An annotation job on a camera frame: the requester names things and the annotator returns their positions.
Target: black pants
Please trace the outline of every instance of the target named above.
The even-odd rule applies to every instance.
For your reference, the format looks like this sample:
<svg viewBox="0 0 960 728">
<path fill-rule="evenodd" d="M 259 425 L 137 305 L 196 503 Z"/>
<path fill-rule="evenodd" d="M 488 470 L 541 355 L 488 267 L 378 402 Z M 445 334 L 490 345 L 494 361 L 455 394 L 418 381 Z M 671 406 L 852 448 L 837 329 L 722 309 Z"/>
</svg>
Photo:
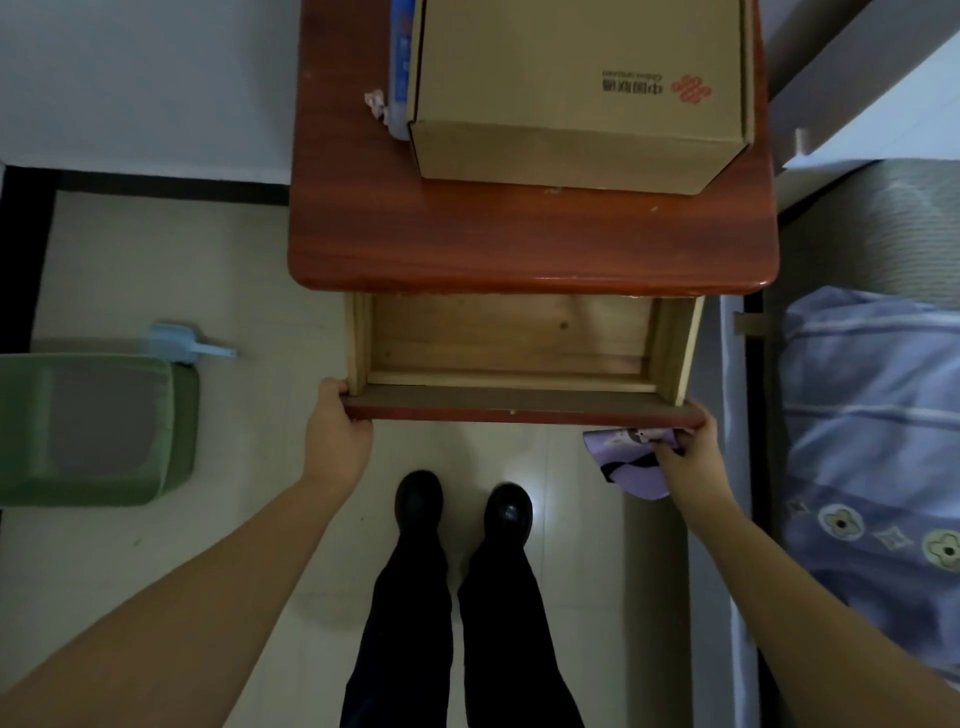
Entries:
<svg viewBox="0 0 960 728">
<path fill-rule="evenodd" d="M 470 559 L 459 597 L 470 728 L 582 728 L 523 548 L 485 541 Z M 446 725 L 450 609 L 436 532 L 401 535 L 373 588 L 341 726 Z"/>
</svg>

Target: person's right hand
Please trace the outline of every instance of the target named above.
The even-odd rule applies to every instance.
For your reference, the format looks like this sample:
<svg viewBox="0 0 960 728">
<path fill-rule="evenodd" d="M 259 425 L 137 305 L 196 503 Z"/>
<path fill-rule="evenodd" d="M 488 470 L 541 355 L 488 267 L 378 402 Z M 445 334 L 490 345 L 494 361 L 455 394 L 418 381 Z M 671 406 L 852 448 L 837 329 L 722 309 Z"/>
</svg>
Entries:
<svg viewBox="0 0 960 728">
<path fill-rule="evenodd" d="M 699 402 L 688 403 L 703 413 L 705 421 L 692 435 L 677 430 L 677 442 L 685 454 L 678 455 L 665 443 L 655 443 L 654 452 L 686 525 L 698 533 L 709 519 L 722 517 L 731 506 L 739 507 L 717 443 L 717 421 Z"/>
</svg>

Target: forearm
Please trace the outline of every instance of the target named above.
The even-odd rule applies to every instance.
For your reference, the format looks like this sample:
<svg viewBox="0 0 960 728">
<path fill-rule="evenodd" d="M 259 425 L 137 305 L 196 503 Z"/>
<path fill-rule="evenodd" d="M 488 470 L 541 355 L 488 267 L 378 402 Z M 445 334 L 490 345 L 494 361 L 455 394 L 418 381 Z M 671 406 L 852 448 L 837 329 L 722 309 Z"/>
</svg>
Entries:
<svg viewBox="0 0 960 728">
<path fill-rule="evenodd" d="M 0 698 L 0 724 L 219 728 L 334 512 L 287 489 Z"/>
<path fill-rule="evenodd" d="M 802 726 L 949 724 L 960 694 L 846 607 L 730 502 L 697 529 Z"/>
</svg>

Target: blue bottle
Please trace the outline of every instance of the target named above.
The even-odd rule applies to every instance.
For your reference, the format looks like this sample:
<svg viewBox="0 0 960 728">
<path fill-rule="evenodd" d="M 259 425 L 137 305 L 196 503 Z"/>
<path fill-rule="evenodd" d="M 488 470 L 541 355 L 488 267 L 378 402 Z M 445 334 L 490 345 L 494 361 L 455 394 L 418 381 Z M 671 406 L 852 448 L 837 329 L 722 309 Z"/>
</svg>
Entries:
<svg viewBox="0 0 960 728">
<path fill-rule="evenodd" d="M 417 0 L 393 0 L 390 6 L 390 92 L 387 129 L 395 139 L 408 141 L 407 85 L 410 82 L 410 46 Z"/>
</svg>

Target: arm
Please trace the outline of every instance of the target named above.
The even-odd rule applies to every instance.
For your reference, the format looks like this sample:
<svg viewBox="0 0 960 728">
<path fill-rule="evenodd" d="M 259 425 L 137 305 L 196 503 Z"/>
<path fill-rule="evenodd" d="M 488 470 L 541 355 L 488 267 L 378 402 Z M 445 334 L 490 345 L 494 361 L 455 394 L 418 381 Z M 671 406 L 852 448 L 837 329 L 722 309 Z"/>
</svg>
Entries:
<svg viewBox="0 0 960 728">
<path fill-rule="evenodd" d="M 794 717 L 804 728 L 943 728 L 960 693 L 793 561 L 733 499 L 716 421 L 657 446 L 674 501 L 704 543 Z"/>
<path fill-rule="evenodd" d="M 372 425 L 325 379 L 302 478 L 134 596 L 0 698 L 0 725 L 219 728 L 326 525 L 367 467 Z"/>
</svg>

